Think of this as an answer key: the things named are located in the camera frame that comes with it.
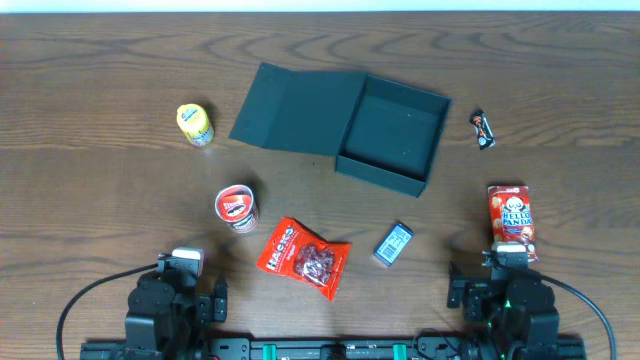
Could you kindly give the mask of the yellow candy bottle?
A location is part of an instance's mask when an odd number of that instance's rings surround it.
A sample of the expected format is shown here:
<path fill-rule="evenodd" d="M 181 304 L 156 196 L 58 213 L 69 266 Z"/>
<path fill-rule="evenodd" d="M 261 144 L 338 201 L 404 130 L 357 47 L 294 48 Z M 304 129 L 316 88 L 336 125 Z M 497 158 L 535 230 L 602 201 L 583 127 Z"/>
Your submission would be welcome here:
<path fill-rule="evenodd" d="M 187 140 L 196 147 L 205 146 L 213 140 L 213 126 L 200 105 L 181 105 L 177 109 L 176 122 Z"/>

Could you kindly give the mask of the black Mars candy bar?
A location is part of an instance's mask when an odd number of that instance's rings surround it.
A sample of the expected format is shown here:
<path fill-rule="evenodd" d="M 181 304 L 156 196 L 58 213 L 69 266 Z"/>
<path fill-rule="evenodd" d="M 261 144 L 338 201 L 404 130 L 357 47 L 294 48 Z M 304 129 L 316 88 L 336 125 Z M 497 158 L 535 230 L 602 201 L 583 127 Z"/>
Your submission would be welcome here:
<path fill-rule="evenodd" d="M 483 110 L 476 110 L 470 116 L 469 122 L 474 126 L 480 150 L 490 148 L 496 144 L 495 137 L 491 131 L 485 112 Z"/>

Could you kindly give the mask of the red Pringles can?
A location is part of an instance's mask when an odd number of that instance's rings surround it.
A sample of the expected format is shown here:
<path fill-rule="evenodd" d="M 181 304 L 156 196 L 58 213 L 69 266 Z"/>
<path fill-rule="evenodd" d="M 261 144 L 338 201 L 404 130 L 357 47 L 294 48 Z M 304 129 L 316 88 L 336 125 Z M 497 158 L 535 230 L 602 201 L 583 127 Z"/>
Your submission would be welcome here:
<path fill-rule="evenodd" d="M 236 233 L 254 230 L 259 213 L 252 190 L 242 184 L 231 185 L 218 192 L 215 198 L 218 217 Z"/>

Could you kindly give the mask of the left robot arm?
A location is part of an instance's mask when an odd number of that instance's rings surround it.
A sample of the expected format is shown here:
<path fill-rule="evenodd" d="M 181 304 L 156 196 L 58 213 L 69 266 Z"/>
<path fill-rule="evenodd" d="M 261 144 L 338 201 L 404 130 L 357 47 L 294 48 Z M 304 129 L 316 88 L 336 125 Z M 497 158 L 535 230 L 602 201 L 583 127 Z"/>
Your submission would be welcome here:
<path fill-rule="evenodd" d="M 201 259 L 164 255 L 140 276 L 128 297 L 125 341 L 112 359 L 207 359 L 214 323 L 227 318 L 228 284 L 221 275 L 208 293 L 197 291 Z"/>

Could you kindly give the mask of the red Hacks candy bag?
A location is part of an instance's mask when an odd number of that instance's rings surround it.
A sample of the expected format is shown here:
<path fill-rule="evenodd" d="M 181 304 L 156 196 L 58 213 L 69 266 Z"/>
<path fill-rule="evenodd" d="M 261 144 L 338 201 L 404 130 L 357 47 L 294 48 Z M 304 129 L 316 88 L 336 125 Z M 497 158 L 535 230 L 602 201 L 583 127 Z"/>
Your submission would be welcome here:
<path fill-rule="evenodd" d="M 261 252 L 256 266 L 315 287 L 332 302 L 351 245 L 328 242 L 295 218 L 283 217 Z"/>

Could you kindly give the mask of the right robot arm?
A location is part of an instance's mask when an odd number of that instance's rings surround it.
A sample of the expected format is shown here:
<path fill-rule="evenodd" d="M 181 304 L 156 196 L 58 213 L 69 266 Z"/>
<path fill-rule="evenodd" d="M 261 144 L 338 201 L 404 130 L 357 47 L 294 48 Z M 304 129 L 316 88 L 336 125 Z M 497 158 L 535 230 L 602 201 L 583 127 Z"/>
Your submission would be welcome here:
<path fill-rule="evenodd" d="M 488 277 L 468 277 L 451 263 L 447 306 L 463 310 L 473 331 L 457 346 L 461 359 L 556 359 L 559 314 L 551 287 L 520 252 L 485 254 Z"/>

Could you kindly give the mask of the dark green gift box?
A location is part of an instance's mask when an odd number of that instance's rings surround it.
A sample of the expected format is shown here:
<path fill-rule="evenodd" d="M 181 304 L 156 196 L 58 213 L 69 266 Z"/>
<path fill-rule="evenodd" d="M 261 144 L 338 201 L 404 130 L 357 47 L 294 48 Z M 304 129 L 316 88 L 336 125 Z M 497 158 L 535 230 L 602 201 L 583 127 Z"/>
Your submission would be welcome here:
<path fill-rule="evenodd" d="M 356 71 L 263 63 L 230 133 L 264 149 L 332 156 L 337 172 L 418 197 L 451 100 Z"/>

